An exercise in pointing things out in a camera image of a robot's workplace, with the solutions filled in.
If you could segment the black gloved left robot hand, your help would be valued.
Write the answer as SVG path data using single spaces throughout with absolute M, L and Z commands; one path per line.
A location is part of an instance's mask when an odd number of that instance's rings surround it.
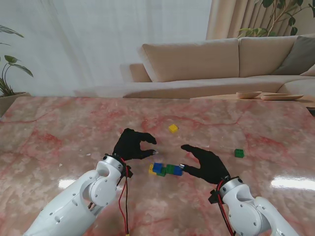
M 141 142 L 157 144 L 156 139 L 150 133 L 137 132 L 126 128 L 118 139 L 112 154 L 122 158 L 124 161 L 128 161 L 132 159 L 142 160 L 157 153 L 154 149 L 142 150 Z

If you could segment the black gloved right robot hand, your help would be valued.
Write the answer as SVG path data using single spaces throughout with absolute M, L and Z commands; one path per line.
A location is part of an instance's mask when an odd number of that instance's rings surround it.
M 200 164 L 200 168 L 184 164 L 182 167 L 184 172 L 210 184 L 219 184 L 223 179 L 230 178 L 227 168 L 213 152 L 190 145 L 182 145 L 181 149 L 190 152 Z

